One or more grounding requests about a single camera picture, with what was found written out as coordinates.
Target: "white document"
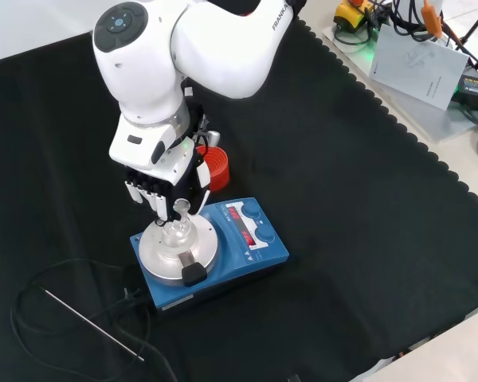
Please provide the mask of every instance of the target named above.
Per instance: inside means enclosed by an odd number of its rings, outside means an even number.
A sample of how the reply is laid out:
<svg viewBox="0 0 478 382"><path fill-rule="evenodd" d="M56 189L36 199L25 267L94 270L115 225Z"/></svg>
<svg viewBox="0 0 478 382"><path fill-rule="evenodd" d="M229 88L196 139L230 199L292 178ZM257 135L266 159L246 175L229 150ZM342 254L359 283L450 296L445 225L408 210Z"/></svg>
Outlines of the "white document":
<svg viewBox="0 0 478 382"><path fill-rule="evenodd" d="M446 110L468 56L431 41L416 42L383 25L370 78Z"/></svg>

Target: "red cup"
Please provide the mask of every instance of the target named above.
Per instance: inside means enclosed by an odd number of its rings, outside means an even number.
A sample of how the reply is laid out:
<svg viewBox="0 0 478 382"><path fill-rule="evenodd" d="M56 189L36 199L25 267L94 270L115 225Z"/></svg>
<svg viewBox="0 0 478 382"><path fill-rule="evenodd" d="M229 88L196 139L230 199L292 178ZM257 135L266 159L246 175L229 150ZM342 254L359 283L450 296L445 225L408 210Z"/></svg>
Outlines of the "red cup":
<svg viewBox="0 0 478 382"><path fill-rule="evenodd" d="M203 155L206 152L206 147L198 146L197 151ZM204 161L206 161L210 171L209 190L211 193L219 191L229 184L229 158L225 151L219 147L209 147Z"/></svg>

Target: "white floor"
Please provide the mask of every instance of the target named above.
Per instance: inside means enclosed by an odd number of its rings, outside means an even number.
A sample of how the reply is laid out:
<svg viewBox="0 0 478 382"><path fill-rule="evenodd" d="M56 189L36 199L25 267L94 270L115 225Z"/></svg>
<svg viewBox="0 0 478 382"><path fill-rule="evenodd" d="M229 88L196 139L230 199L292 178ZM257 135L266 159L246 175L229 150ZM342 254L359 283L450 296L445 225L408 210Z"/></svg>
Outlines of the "white floor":
<svg viewBox="0 0 478 382"><path fill-rule="evenodd" d="M445 0L443 14L457 36L463 37L478 20L478 0ZM478 29L465 47L478 58Z"/></svg>

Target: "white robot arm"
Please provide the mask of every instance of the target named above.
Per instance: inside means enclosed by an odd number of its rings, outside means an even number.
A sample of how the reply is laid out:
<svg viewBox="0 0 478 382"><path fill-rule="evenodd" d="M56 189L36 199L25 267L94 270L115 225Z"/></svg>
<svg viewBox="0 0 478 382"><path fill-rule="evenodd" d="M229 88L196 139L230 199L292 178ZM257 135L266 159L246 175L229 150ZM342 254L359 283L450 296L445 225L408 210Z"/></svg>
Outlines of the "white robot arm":
<svg viewBox="0 0 478 382"><path fill-rule="evenodd" d="M188 138L181 82L240 99L265 82L294 13L286 0L261 0L248 16L199 0L125 2L96 24L92 39L104 82L122 112L110 156L130 168L127 188L161 220L183 197L197 213L210 174Z"/></svg>

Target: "black fabric mat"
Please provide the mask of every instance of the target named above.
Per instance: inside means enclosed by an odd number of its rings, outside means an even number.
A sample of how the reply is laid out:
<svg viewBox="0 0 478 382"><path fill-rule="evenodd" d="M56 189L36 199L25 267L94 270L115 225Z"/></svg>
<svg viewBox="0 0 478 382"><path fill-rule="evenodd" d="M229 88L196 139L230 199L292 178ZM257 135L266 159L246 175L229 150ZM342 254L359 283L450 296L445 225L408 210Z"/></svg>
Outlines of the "black fabric mat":
<svg viewBox="0 0 478 382"><path fill-rule="evenodd" d="M292 25L252 99L196 90L229 154L226 196L256 197L291 257L153 325L181 381L346 381L478 306L474 195L314 37ZM150 214L108 157L118 115L88 35L0 62L0 380L80 380L31 362L10 331L35 271L70 257L135 261L128 238ZM71 268L46 283L89 314L121 297L103 273ZM64 315L39 296L29 306L52 324ZM91 330L29 339L98 376L128 361Z"/></svg>

